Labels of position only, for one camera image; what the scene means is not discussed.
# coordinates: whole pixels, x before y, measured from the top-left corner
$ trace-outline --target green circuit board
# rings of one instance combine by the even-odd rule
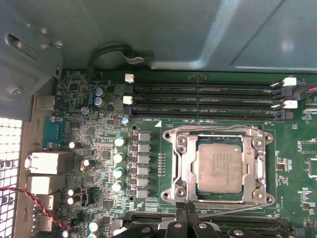
[[[171,185],[171,144],[162,138],[162,134],[173,127],[181,125],[256,125],[274,135],[274,142],[266,147],[266,182],[267,192],[274,195],[274,205],[262,210],[240,212],[235,215],[252,215],[285,218],[291,223],[304,227],[307,238],[317,237],[317,116],[305,109],[317,108],[316,97],[309,97],[299,103],[294,110],[294,119],[286,121],[233,121],[233,120],[200,120],[200,119],[136,119],[128,125],[121,124],[123,110],[124,76],[126,72],[98,72],[92,81],[85,80],[84,71],[64,71],[58,82],[65,88],[63,100],[57,100],[55,114],[64,118],[64,135],[62,147],[67,149],[70,141],[81,142],[83,147],[75,150],[74,168],[67,174],[66,187],[92,186],[95,188],[95,203],[83,208],[80,205],[62,206],[63,217],[67,218],[75,210],[84,211],[84,221],[72,238],[88,236],[88,224],[98,218],[102,224],[101,237],[109,237],[117,229],[114,219],[122,217],[127,211],[146,211],[174,213],[172,204],[166,203],[160,193]],[[217,80],[217,81],[279,81],[286,74],[259,73],[218,73],[218,72],[134,72],[137,79],[150,80]],[[299,82],[314,82],[315,75],[296,75]],[[101,87],[104,92],[105,105],[93,104],[94,89]],[[81,108],[88,107],[89,113],[82,115]],[[138,132],[149,132],[151,140],[149,195],[146,199],[135,198],[131,191],[136,189],[132,184],[135,179],[129,173],[135,164],[130,162],[132,137]],[[126,139],[125,146],[116,147],[117,137]],[[126,159],[115,164],[113,155],[123,153]],[[80,170],[83,159],[95,159],[96,165]],[[112,172],[115,168],[124,169],[124,176],[115,179]],[[122,191],[115,193],[111,186],[116,180],[124,183]]]

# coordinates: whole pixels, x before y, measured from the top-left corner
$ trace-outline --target cpu socket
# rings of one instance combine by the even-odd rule
[[[256,126],[183,125],[163,138],[172,143],[172,181],[161,193],[164,201],[191,201],[201,209],[274,204],[265,178],[272,134]]]

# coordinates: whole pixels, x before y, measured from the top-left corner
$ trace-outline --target red wire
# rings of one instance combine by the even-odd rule
[[[29,193],[27,190],[23,188],[17,188],[17,187],[0,187],[0,191],[5,191],[5,190],[23,192],[25,196],[30,197],[35,202],[35,204],[43,210],[45,215],[51,218],[52,222],[55,222],[56,224],[58,224],[59,227],[69,227],[68,225],[63,224],[61,221],[57,221],[55,217],[50,212],[47,211],[46,207],[40,203],[37,197]]]

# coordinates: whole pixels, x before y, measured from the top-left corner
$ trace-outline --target electrolytic capacitor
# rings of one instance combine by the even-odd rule
[[[82,147],[82,144],[80,142],[70,142],[69,148],[70,149],[80,149]]]
[[[64,91],[57,91],[56,92],[56,96],[58,96],[59,98],[65,98],[66,97],[66,93]]]
[[[89,108],[88,107],[82,107],[80,111],[81,111],[82,115],[87,115],[89,113]]]
[[[94,104],[97,106],[97,107],[103,107],[105,105],[105,101],[104,99],[102,99],[101,97],[96,97],[94,99]]]
[[[81,201],[81,196],[79,194],[77,194],[77,195],[75,195],[73,197],[68,198],[67,204],[68,205],[73,205],[74,203],[80,202],[80,201]]]
[[[124,187],[124,183],[122,181],[117,181],[112,185],[112,191],[120,192]]]
[[[91,232],[88,236],[88,238],[99,238],[99,237],[100,237],[100,233],[98,231]]]
[[[95,91],[95,95],[96,95],[97,97],[101,97],[101,98],[102,98],[102,97],[105,95],[103,89],[100,88],[100,87],[95,88],[94,91]]]
[[[75,227],[67,228],[65,231],[62,232],[61,236],[63,238],[69,238],[74,231]]]
[[[57,88],[58,88],[59,90],[65,91],[65,90],[66,90],[66,85],[63,84],[63,83],[59,83],[59,84],[57,85]]]
[[[125,144],[126,140],[124,137],[118,137],[114,140],[114,144],[116,146],[123,146]]]
[[[75,187],[67,191],[68,196],[71,197],[79,193],[81,193],[81,187]]]
[[[130,119],[127,117],[121,118],[122,125],[128,125],[130,123]]]
[[[94,166],[96,164],[96,160],[84,160],[84,166]]]
[[[124,174],[124,169],[123,168],[116,168],[114,171],[113,171],[113,176],[116,178],[116,179],[118,179],[118,178],[120,178],[120,177],[122,177],[123,176],[123,174]]]
[[[88,228],[91,232],[96,232],[100,227],[100,221],[98,219],[93,219],[89,224]]]
[[[123,153],[118,153],[113,156],[113,161],[115,163],[120,163],[124,160],[124,158],[125,158],[125,155]]]

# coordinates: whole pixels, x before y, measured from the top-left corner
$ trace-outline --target motherboard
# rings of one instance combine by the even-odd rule
[[[317,95],[290,95],[291,81],[316,76],[64,71],[43,135],[46,150],[74,153],[58,208],[77,220],[63,236],[157,229],[192,201],[223,232],[275,237],[284,219],[315,238]]]

